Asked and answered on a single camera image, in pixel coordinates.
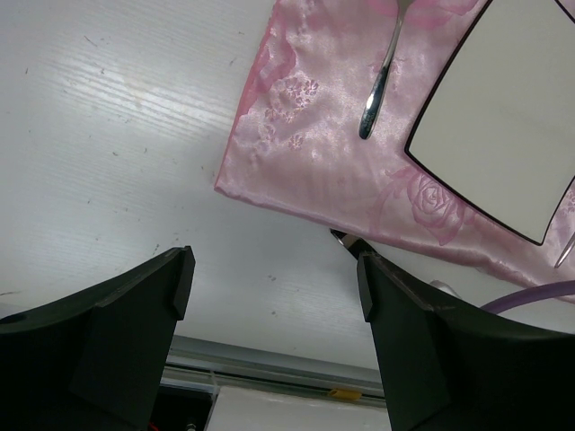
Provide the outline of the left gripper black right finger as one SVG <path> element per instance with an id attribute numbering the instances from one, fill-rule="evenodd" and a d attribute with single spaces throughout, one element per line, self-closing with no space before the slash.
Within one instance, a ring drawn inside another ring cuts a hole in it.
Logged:
<path id="1" fill-rule="evenodd" d="M 392 429 L 573 429 L 571 334 L 486 312 L 375 253 L 357 273 Z"/>

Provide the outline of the pink rose satin cloth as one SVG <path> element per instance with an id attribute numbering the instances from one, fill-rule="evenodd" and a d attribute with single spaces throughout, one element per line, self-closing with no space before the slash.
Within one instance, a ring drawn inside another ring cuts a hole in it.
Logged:
<path id="1" fill-rule="evenodd" d="M 215 188 L 519 286 L 572 279 L 554 262 L 574 227 L 568 193 L 542 246 L 497 226 L 412 163 L 411 127 L 482 1 L 418 1 L 369 141 L 361 104 L 393 32 L 392 1 L 277 1 L 243 88 Z"/>

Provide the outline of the silver spoon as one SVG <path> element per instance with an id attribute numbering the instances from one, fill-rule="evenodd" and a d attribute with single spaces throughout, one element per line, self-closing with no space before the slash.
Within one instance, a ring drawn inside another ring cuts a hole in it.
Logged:
<path id="1" fill-rule="evenodd" d="M 575 245 L 575 233 L 570 237 L 568 242 L 566 243 L 565 247 L 563 248 L 561 254 L 559 255 L 558 259 L 554 264 L 554 268 L 559 268 L 562 263 L 569 257 L 571 251 L 573 250 Z"/>

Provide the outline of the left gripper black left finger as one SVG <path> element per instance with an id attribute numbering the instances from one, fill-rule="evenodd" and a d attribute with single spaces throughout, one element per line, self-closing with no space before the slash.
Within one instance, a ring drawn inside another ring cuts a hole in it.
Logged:
<path id="1" fill-rule="evenodd" d="M 1 321 L 4 430 L 144 430 L 190 297 L 195 258 L 172 248 Z"/>

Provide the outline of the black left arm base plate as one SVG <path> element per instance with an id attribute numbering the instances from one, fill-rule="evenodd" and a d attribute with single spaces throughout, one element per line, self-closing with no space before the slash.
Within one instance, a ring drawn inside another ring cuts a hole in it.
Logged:
<path id="1" fill-rule="evenodd" d="M 204 430 L 213 399 L 203 391 L 161 386 L 147 429 L 155 431 Z"/>

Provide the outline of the silver table knife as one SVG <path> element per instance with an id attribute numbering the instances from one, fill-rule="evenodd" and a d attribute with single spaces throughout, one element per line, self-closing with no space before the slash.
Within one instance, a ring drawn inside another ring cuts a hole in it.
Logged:
<path id="1" fill-rule="evenodd" d="M 375 252 L 375 249 L 368 242 L 356 235 L 335 229 L 331 229 L 330 233 L 355 260 L 358 260 L 362 253 Z"/>

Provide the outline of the white square plate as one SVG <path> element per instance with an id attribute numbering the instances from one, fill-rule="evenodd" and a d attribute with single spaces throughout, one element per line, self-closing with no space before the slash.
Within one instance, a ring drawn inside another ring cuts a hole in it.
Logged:
<path id="1" fill-rule="evenodd" d="M 574 179 L 574 18 L 490 1 L 434 85 L 405 151 L 463 201 L 542 245 Z"/>

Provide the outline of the silver fork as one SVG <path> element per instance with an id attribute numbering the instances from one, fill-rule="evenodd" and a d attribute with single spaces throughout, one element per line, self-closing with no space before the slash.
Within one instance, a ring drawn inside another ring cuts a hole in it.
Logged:
<path id="1" fill-rule="evenodd" d="M 396 23 L 394 26 L 394 32 L 387 47 L 385 58 L 379 69 L 376 80 L 374 81 L 371 92 L 367 97 L 366 105 L 363 110 L 358 126 L 358 136 L 363 140 L 367 140 L 370 138 L 373 129 L 375 127 L 376 121 L 378 119 L 379 112 L 382 108 L 390 67 L 394 60 L 394 54 L 396 51 L 398 40 L 400 38 L 400 33 L 404 23 L 405 15 L 407 14 L 407 11 L 411 6 L 411 4 L 412 0 L 396 1 L 398 9 L 397 9 Z"/>

